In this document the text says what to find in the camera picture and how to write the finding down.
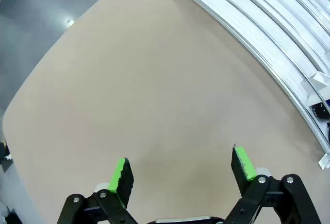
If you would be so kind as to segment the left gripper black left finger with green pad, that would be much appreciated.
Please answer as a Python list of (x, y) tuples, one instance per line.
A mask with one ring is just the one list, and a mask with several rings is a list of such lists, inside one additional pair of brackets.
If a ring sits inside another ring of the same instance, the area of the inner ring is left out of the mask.
[(67, 197), (58, 223), (136, 223), (127, 211), (134, 175), (128, 158), (120, 158), (106, 188), (89, 197), (72, 194)]

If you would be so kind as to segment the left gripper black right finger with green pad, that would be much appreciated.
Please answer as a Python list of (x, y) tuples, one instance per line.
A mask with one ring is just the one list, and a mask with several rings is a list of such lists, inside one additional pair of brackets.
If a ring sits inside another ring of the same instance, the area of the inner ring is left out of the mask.
[(298, 175), (277, 180), (269, 173), (258, 173), (243, 147), (233, 147), (231, 167), (241, 198), (224, 223), (254, 223), (262, 208), (272, 208), (281, 223), (321, 222)]

